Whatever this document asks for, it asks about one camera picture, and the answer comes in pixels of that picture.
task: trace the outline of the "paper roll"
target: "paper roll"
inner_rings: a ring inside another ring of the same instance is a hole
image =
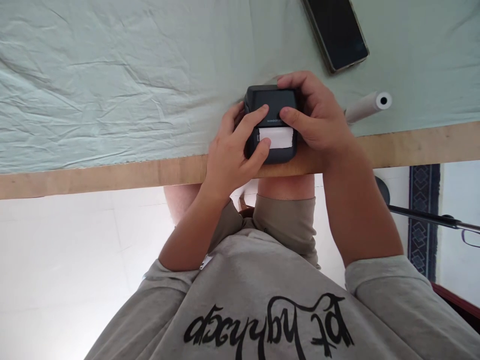
[[[261,127],[260,141],[265,138],[271,140],[270,149],[287,149],[292,147],[294,129],[285,127]]]
[[[376,91],[361,98],[345,110],[346,122],[351,125],[392,106],[392,95]]]

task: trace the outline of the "blue patterned border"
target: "blue patterned border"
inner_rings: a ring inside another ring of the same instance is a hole
[[[439,213],[440,164],[410,166],[410,209]],[[437,225],[408,220],[408,259],[431,282],[437,265]]]

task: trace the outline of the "metal rod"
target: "metal rod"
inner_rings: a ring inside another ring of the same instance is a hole
[[[448,228],[452,229],[459,229],[460,226],[459,224],[463,224],[460,220],[451,218],[451,217],[446,217],[446,216],[440,216],[440,215],[434,215],[428,212],[423,212],[423,211],[418,211],[418,210],[411,210],[407,209],[404,207],[399,207],[399,206],[393,206],[393,205],[387,205],[388,209],[395,214],[400,214],[407,216],[412,219],[420,220],[420,221],[426,221],[429,223],[445,226]],[[480,230],[479,226],[475,225],[470,225],[470,224],[463,224],[464,226],[470,226],[474,227],[477,230]]]
[[[457,226],[459,229],[465,229],[465,230],[470,230],[470,231],[480,233],[480,226],[477,226],[477,225],[467,224],[459,221]]]

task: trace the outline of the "light green cloth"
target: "light green cloth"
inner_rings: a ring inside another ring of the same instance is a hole
[[[356,135],[480,120],[477,0],[353,0],[370,56],[329,76],[300,0],[3,0],[0,173],[204,154],[250,85],[316,73]]]

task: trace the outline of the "portable label printer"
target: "portable label printer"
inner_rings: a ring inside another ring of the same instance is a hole
[[[271,140],[270,152],[265,164],[281,164],[293,159],[297,153],[297,136],[295,129],[280,119],[280,110],[284,107],[297,109],[295,91],[279,89],[276,85],[250,86],[245,94],[245,115],[269,106],[268,114],[253,129],[245,144],[245,157],[252,156],[257,145],[264,138]]]

